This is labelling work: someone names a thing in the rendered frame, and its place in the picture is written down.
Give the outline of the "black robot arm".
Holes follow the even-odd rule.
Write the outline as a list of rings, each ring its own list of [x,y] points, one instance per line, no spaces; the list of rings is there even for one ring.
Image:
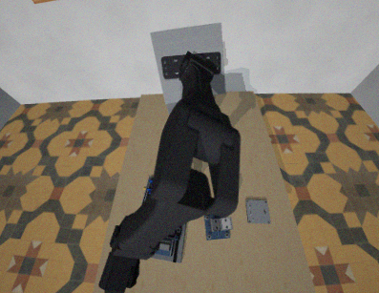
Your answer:
[[[241,136],[216,104],[210,85],[212,74],[221,72],[221,54],[163,56],[161,65],[165,79],[181,81],[182,99],[160,137],[150,196],[115,227],[99,282],[105,293],[132,288],[140,260],[153,257],[159,243],[183,224],[206,213],[226,218],[239,202]],[[213,198],[207,176],[191,168],[193,157],[209,165]]]

